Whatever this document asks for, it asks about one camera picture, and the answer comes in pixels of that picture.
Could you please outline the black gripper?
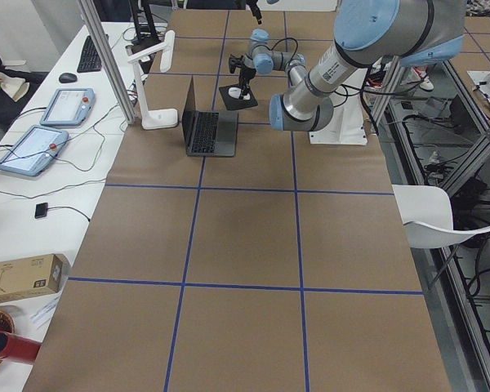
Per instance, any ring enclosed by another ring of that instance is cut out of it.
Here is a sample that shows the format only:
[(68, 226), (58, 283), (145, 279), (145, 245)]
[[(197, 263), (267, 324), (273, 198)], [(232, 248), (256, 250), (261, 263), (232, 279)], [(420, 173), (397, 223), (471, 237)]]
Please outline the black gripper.
[(230, 55), (228, 60), (229, 71), (234, 74), (236, 70), (239, 70), (238, 85), (240, 88), (250, 87), (250, 81), (256, 76), (256, 69), (254, 66), (250, 67), (246, 63), (246, 56), (234, 56)]

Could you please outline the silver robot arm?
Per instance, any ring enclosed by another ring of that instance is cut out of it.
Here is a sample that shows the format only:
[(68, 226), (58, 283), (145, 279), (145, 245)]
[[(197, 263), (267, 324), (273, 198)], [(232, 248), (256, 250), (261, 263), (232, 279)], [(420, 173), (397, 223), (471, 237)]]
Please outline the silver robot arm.
[(262, 29), (254, 31), (244, 56), (229, 58), (229, 69), (240, 72), (243, 96), (256, 74), (284, 71), (291, 86), (270, 99), (271, 127), (319, 131), (332, 120), (331, 94), (356, 70), (371, 68), (383, 56), (397, 56), (404, 66), (456, 56), (465, 15), (464, 1), (344, 1), (334, 21), (334, 42), (312, 69), (300, 55), (269, 49)]

